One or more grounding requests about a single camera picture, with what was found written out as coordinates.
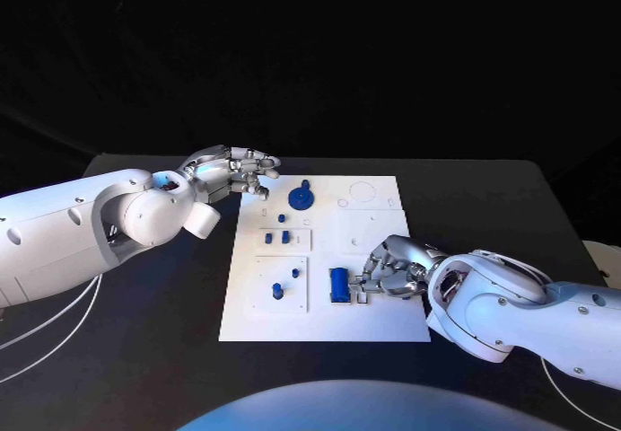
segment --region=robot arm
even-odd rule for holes
[[[0,199],[0,308],[63,292],[165,243],[184,228],[207,238],[230,191],[266,199],[259,175],[276,158],[213,146],[175,171],[129,169]],[[113,226],[116,234],[108,236]]]
[[[371,280],[379,263],[380,279]],[[391,296],[426,290],[426,323],[469,354],[498,363],[518,346],[566,374],[621,389],[619,291],[553,283],[523,262],[487,251],[448,257],[394,235],[348,288]]]

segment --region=blue disc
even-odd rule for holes
[[[311,185],[308,180],[301,182],[301,187],[292,189],[288,193],[288,205],[296,210],[304,211],[314,203],[314,196],[311,192]]]

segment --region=white panel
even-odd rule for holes
[[[286,197],[302,180],[309,181],[314,204],[305,211],[296,211],[288,205]],[[429,341],[419,297],[403,301],[386,295],[368,295],[367,304],[330,302],[328,269],[345,268],[353,279],[384,238],[393,233],[409,235],[394,177],[282,175],[278,180],[260,179],[260,184],[269,188],[269,200],[263,202],[245,194],[239,208],[220,341]],[[281,214],[285,215],[283,223],[278,223]],[[370,215],[379,223],[367,222]],[[311,231],[311,247],[295,254],[308,258],[308,309],[304,313],[256,312],[256,308],[252,312],[247,309],[247,298],[253,297],[257,288],[256,279],[262,278],[252,260],[265,259],[257,256],[266,254],[291,256],[275,248],[269,253],[263,252],[263,229]],[[344,252],[351,235],[361,241],[355,254]],[[272,245],[279,241],[281,236],[273,235]],[[269,270],[269,265],[260,266],[260,270]],[[291,269],[282,270],[285,276],[289,272]],[[266,299],[272,300],[266,301],[268,305],[276,303],[270,298],[275,282],[266,283]]]
[[[288,243],[282,243],[282,232],[288,231]],[[272,234],[272,243],[265,243],[265,234]],[[259,229],[256,253],[308,253],[311,251],[311,229]]]
[[[294,268],[298,278],[292,276]],[[306,258],[301,257],[256,257],[255,270],[259,275],[250,281],[246,311],[252,314],[306,312]],[[281,299],[273,299],[272,285],[278,283],[283,290]]]

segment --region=black table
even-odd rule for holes
[[[85,175],[125,168],[162,171],[183,159],[105,154]],[[602,285],[534,164],[285,158],[279,171],[396,175],[413,236],[451,253],[492,250],[553,279]],[[92,313],[69,343],[0,385],[1,428],[171,429],[253,392],[325,379],[430,385],[492,400],[569,429],[598,427],[566,405],[538,357],[521,348],[502,364],[491,364],[433,332],[430,343],[219,342],[239,195],[214,207],[221,220],[204,241],[181,231],[170,243],[106,273]],[[79,292],[72,289],[8,308],[2,340],[51,316]],[[86,302],[1,352],[1,376],[56,345]],[[577,405],[621,424],[619,392],[553,369],[551,376]]]

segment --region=white cylinder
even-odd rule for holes
[[[184,221],[184,229],[204,240],[220,220],[220,213],[201,202],[194,202],[190,215]]]

